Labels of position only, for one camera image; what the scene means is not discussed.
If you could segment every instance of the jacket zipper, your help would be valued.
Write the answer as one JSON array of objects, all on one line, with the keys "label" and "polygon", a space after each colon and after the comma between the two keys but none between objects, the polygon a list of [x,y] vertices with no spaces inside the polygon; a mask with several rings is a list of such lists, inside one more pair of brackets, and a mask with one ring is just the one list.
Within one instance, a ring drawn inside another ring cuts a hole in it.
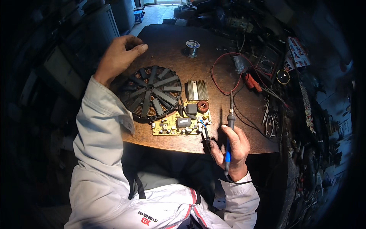
[{"label": "jacket zipper", "polygon": [[205,222],[200,218],[202,216],[200,216],[200,214],[198,213],[198,210],[196,209],[196,207],[193,207],[193,211],[194,211],[194,214],[196,215],[197,219],[199,219],[201,221],[201,225],[204,226],[205,228],[208,228],[210,229],[209,227],[207,227],[205,224]]},{"label": "jacket zipper", "polygon": [[178,225],[179,223],[183,222],[184,220],[188,219],[188,217],[191,215],[191,214],[189,214],[189,212],[190,212],[191,210],[193,210],[193,208],[194,208],[194,206],[192,206],[192,205],[190,204],[190,205],[189,205],[188,212],[187,212],[187,216],[186,216],[184,219],[179,220],[178,222],[176,222],[176,223],[174,223],[174,224],[167,225],[167,226],[165,226],[165,227],[163,227],[163,228],[159,228],[159,229],[167,229],[167,228],[171,228],[171,227],[176,226],[176,225]]}]

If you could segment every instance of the doorway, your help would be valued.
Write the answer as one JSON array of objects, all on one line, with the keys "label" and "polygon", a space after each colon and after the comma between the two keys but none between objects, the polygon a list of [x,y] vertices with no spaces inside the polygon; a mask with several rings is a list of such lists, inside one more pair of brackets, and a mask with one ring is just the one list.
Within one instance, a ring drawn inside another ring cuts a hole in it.
[{"label": "doorway", "polygon": [[156,0],[156,4],[185,4],[185,0]]}]

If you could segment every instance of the yellow circuit board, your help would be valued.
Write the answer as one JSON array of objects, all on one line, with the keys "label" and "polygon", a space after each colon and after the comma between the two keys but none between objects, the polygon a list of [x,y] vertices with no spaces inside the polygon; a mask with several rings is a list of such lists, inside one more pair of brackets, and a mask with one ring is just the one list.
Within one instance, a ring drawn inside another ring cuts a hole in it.
[{"label": "yellow circuit board", "polygon": [[[184,105],[186,106],[189,103],[196,104],[197,102],[193,101],[185,101]],[[186,118],[180,116],[180,114],[175,111],[170,116],[165,117],[163,119],[158,119],[152,123],[152,132],[155,136],[175,136],[175,135],[191,135],[191,134],[201,134],[200,130],[203,130],[201,127],[201,123],[198,121],[198,118],[203,120],[205,125],[210,125],[212,123],[210,110],[206,111],[204,114],[197,113],[197,119],[191,120],[190,127],[177,127],[177,119],[178,118]]]}]

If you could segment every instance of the light gray jacket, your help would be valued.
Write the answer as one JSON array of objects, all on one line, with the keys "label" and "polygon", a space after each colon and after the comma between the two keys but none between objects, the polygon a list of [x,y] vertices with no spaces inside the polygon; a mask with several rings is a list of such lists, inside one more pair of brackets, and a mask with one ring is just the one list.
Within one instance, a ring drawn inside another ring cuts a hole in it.
[{"label": "light gray jacket", "polygon": [[[206,228],[253,228],[259,196],[252,183],[221,181],[226,194],[224,220],[208,210],[193,189],[180,184],[146,190],[128,199],[130,186],[123,174],[121,126],[134,133],[132,114],[108,88],[91,77],[76,117],[74,141],[79,164],[72,174],[72,214],[65,228],[92,224],[100,228],[177,228],[192,215]],[[248,173],[239,182],[251,180]]]}]

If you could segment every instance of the copper toroid coil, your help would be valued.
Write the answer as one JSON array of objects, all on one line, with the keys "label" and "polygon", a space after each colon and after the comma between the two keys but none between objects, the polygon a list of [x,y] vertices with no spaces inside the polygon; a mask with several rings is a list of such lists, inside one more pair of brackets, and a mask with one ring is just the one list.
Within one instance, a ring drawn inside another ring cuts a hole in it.
[{"label": "copper toroid coil", "polygon": [[210,108],[210,104],[207,101],[200,100],[197,103],[197,111],[201,114],[204,114]]}]

